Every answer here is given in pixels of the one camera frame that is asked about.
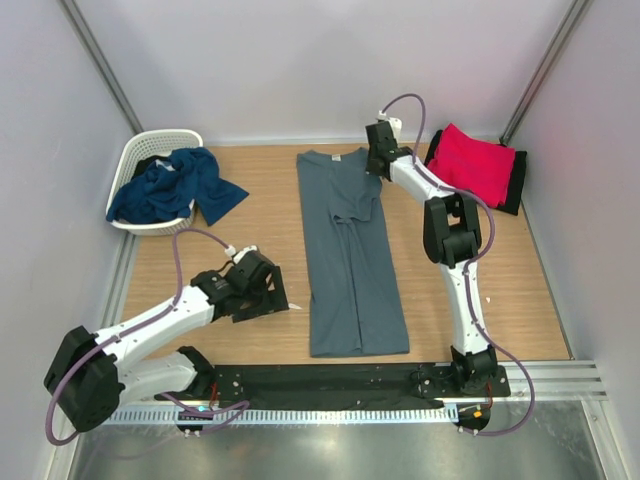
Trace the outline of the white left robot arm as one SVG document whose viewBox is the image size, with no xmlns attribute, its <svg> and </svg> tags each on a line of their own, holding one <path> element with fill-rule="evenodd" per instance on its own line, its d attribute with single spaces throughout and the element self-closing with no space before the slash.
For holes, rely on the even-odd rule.
<svg viewBox="0 0 640 480">
<path fill-rule="evenodd" d="M 280 267 L 256 247 L 236 253 L 225 267 L 199 273 L 174 297 L 128 321 L 95 333 L 83 326 L 67 332 L 44 378 L 48 410 L 61 410 L 85 433 L 147 397 L 204 398 L 215 370 L 196 348 L 155 360 L 150 354 L 221 317 L 241 322 L 289 308 Z"/>
</svg>

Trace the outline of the grey-blue t shirt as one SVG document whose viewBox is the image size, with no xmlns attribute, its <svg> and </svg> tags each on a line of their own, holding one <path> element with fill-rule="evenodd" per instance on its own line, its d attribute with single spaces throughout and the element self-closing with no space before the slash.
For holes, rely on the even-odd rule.
<svg viewBox="0 0 640 480">
<path fill-rule="evenodd" d="M 300 153 L 296 170 L 310 298 L 310 353 L 406 354 L 408 330 L 368 152 Z"/>
</svg>

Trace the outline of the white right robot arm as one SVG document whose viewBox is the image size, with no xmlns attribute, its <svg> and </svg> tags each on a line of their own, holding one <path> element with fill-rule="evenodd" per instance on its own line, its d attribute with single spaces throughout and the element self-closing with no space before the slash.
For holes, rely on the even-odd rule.
<svg viewBox="0 0 640 480">
<path fill-rule="evenodd" d="M 410 148 L 399 146 L 389 121 L 378 120 L 365 130 L 366 171 L 402 187 L 423 207 L 423 247 L 440 268 L 453 316 L 451 384 L 462 395 L 481 395 L 498 361 L 478 288 L 482 239 L 477 203 L 428 170 Z"/>
</svg>

